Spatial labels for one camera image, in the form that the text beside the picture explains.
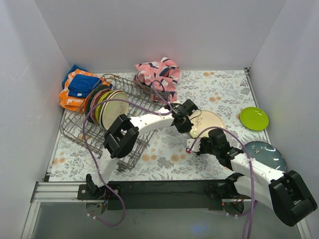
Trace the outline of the grey blue plate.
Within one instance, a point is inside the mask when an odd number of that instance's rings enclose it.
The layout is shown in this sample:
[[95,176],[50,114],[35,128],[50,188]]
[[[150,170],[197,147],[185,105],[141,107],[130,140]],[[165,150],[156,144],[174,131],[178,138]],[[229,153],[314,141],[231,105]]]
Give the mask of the grey blue plate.
[[271,144],[262,141],[252,141],[245,145],[250,156],[256,161],[273,169],[286,172],[286,164],[282,154]]

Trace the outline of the black base bar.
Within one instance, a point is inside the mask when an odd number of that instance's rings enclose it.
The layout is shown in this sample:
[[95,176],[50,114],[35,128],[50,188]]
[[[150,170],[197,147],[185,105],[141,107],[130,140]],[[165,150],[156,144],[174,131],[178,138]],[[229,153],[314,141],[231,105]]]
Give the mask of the black base bar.
[[108,201],[110,210],[194,209],[222,210],[222,202],[243,202],[226,180],[111,181],[97,187],[81,184],[77,199],[87,202]]

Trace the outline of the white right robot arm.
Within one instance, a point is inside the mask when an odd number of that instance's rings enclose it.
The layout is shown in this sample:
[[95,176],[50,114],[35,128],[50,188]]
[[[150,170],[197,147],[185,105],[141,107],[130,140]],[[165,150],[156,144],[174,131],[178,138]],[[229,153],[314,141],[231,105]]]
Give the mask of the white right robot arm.
[[221,165],[234,172],[225,186],[229,197],[250,195],[290,227],[317,210],[318,205],[298,172],[273,169],[252,158],[246,147],[231,147],[225,135],[227,130],[221,127],[211,126],[206,132],[207,137],[188,140],[187,150],[214,155]]

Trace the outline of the dark teal plate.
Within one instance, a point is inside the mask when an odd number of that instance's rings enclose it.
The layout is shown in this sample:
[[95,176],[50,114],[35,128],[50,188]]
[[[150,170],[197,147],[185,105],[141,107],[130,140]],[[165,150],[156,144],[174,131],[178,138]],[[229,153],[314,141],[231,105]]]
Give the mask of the dark teal plate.
[[98,87],[96,87],[86,98],[85,102],[84,102],[84,112],[85,112],[85,116],[88,115],[89,111],[90,111],[90,104],[92,102],[93,97],[101,90],[104,89],[112,89],[113,85],[109,84],[109,85],[104,85],[101,84]]

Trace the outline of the pink patterned cloth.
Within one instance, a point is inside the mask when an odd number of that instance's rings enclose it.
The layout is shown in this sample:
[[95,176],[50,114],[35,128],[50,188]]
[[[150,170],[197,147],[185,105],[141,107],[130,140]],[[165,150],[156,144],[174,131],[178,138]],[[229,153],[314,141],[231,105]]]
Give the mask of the pink patterned cloth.
[[144,89],[154,85],[157,91],[169,93],[171,103],[177,100],[176,86],[181,70],[174,61],[164,57],[160,61],[136,64],[135,68],[133,82]]

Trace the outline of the olive green dotted plate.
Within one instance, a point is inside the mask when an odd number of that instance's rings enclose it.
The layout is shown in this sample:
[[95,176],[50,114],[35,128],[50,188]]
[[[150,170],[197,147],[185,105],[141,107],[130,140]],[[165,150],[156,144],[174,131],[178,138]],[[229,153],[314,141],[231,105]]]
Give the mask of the olive green dotted plate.
[[[99,99],[98,103],[101,103],[102,101],[106,100],[109,95],[111,95],[112,93],[114,93],[115,90],[110,90],[106,93],[104,93],[101,98]],[[97,120],[97,123],[100,124],[100,114],[101,114],[101,108],[103,107],[103,105],[99,105],[96,107],[95,109],[95,117],[96,117],[96,120]]]

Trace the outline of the pink dotted plate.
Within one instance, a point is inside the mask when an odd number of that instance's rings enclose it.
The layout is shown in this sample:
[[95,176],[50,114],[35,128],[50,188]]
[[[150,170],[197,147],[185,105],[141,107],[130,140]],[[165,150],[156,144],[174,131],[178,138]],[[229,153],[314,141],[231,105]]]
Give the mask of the pink dotted plate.
[[[92,109],[99,101],[99,99],[105,94],[105,93],[108,93],[108,92],[111,92],[112,90],[111,89],[102,89],[100,90],[94,97],[93,97],[93,100],[90,104],[90,109]],[[96,119],[96,116],[95,116],[95,110],[91,111],[90,113],[90,117],[92,119],[92,122],[97,124],[98,121]]]

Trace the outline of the floral tablecloth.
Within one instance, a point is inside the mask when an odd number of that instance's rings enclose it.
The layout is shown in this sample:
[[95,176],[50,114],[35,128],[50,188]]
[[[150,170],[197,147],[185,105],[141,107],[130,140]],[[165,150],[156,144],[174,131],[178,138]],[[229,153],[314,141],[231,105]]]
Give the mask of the floral tablecloth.
[[[178,101],[191,99],[200,109],[217,114],[228,130],[227,139],[234,147],[251,141],[268,141],[264,131],[247,129],[240,113],[256,105],[251,83],[242,70],[184,71],[176,87]],[[96,171],[90,144],[98,157],[104,130],[95,124],[84,124],[84,114],[65,111],[52,163],[49,182],[82,182]],[[224,179],[231,171],[208,154],[187,154],[185,141],[189,134],[180,134],[174,127],[156,130],[142,137],[133,169],[114,171],[112,181],[159,181]]]

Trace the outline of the lime green plate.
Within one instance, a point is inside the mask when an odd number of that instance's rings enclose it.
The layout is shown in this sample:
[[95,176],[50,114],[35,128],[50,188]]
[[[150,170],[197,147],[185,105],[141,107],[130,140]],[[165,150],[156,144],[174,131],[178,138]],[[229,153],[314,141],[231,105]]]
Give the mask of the lime green plate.
[[257,107],[244,108],[240,113],[240,121],[253,131],[262,131],[269,125],[267,114]]

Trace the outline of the aluminium rail frame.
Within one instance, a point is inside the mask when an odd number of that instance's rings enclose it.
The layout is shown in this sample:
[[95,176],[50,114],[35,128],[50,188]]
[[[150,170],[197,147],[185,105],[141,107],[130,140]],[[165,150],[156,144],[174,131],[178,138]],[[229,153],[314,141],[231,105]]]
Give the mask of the aluminium rail frame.
[[37,182],[21,238],[32,238],[41,203],[99,203],[100,200],[96,199],[78,199],[78,196],[86,194],[86,189],[80,189],[82,184],[82,182]]

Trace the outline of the orange and blue cloth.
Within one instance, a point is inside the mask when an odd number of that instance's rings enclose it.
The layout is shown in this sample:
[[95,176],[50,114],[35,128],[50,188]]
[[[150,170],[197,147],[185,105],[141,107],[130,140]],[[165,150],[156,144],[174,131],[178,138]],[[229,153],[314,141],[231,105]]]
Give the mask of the orange and blue cloth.
[[76,111],[89,94],[100,85],[112,88],[111,82],[75,64],[62,81],[59,104],[69,111]]

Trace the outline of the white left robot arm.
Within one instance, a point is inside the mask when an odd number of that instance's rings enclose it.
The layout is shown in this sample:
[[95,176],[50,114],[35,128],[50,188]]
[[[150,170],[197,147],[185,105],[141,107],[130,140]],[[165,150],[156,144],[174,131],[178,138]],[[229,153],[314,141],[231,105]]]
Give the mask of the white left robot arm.
[[138,107],[148,114],[132,118],[121,114],[115,118],[104,134],[102,155],[98,160],[93,159],[97,172],[86,176],[88,192],[95,199],[105,196],[107,191],[105,186],[117,163],[131,153],[140,135],[171,126],[176,127],[179,133],[188,133],[193,126],[189,117],[198,110],[190,99],[183,104],[168,104],[157,111]]

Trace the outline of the cream and green plate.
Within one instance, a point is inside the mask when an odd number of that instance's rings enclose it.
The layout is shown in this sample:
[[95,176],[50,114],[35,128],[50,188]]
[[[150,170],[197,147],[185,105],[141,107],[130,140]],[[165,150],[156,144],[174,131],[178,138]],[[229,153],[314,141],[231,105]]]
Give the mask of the cream and green plate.
[[193,124],[190,135],[196,138],[204,129],[217,126],[225,128],[225,123],[217,114],[207,110],[197,110],[190,118],[190,122]]

